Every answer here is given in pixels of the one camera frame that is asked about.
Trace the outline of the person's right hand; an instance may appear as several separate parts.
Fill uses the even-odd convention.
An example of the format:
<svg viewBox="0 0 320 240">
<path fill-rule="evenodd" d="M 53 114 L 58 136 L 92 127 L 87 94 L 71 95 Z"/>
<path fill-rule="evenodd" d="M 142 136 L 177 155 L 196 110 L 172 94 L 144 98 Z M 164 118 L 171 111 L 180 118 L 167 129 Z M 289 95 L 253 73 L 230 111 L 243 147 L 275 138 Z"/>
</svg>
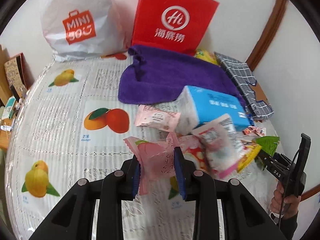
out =
<svg viewBox="0 0 320 240">
<path fill-rule="evenodd" d="M 271 199 L 270 210 L 272 213 L 282 213 L 284 219 L 289 219 L 298 213 L 300 201 L 301 196 L 290 195 L 285 198 L 284 187 L 278 182 Z"/>
</svg>

